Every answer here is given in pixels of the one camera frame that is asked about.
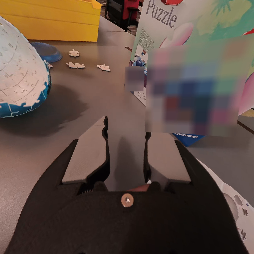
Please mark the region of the white instruction sheet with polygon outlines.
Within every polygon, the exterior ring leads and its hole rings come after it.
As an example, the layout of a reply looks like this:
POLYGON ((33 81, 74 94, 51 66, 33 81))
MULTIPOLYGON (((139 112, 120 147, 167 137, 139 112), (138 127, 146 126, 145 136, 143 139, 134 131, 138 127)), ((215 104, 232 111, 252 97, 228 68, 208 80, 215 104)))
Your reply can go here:
POLYGON ((224 183, 209 167, 199 161, 209 172, 223 193, 235 219, 236 227, 247 251, 254 253, 254 208, 231 186, 224 183))

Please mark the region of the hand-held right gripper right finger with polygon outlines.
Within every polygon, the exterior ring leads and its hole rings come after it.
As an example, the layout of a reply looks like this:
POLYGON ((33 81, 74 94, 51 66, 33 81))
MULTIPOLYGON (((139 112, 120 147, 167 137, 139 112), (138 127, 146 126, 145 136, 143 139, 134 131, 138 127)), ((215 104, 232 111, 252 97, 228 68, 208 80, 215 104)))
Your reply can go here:
POLYGON ((176 141, 169 133, 146 132, 145 140, 143 172, 146 183, 158 182, 162 189, 167 189, 172 182, 191 182, 176 141))

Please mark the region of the blue puzzle ball stand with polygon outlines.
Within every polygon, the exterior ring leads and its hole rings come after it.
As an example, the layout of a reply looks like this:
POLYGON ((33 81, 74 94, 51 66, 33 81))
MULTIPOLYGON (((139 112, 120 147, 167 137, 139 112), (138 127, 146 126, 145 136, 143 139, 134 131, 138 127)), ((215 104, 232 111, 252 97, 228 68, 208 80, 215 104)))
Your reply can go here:
POLYGON ((61 52, 53 45, 41 42, 30 43, 37 51, 42 60, 46 60, 48 63, 57 62, 62 59, 61 52))

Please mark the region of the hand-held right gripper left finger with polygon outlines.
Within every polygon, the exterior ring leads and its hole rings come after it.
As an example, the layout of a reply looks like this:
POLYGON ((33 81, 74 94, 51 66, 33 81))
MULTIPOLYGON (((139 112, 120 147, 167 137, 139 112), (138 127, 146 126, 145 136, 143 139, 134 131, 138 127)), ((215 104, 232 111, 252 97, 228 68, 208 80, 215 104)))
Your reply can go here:
POLYGON ((79 138, 63 176, 62 183, 94 184, 110 174, 108 119, 101 117, 79 138))

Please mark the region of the cartoon puzzle box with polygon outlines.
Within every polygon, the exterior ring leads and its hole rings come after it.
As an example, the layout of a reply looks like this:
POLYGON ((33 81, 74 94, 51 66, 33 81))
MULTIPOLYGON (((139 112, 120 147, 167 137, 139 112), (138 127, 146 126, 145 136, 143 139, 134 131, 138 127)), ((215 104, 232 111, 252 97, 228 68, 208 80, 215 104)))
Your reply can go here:
POLYGON ((130 65, 145 132, 233 135, 253 107, 254 3, 144 1, 130 65))

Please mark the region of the black and red chair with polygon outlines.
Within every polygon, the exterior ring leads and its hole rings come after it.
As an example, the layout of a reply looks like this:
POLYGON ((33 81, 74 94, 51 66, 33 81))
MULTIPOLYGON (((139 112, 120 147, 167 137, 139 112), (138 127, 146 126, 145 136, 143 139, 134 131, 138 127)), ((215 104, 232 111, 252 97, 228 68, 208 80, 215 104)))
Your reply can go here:
POLYGON ((104 17, 125 32, 137 31, 143 0, 107 0, 104 17))

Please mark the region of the yellow plastic tray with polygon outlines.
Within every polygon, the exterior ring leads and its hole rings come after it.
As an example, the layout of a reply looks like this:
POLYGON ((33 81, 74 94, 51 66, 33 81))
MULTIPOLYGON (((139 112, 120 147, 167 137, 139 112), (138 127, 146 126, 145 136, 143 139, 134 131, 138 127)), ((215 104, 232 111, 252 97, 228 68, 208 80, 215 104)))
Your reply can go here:
POLYGON ((0 14, 29 40, 97 42, 95 0, 1 0, 0 14))

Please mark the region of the partly built puzzle ball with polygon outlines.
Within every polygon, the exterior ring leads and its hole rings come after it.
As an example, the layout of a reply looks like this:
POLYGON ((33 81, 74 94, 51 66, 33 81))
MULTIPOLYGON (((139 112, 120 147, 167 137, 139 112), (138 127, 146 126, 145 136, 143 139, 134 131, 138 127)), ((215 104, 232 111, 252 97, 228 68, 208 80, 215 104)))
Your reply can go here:
POLYGON ((51 75, 47 62, 24 35, 3 17, 0 23, 0 118, 11 118, 46 100, 51 75))

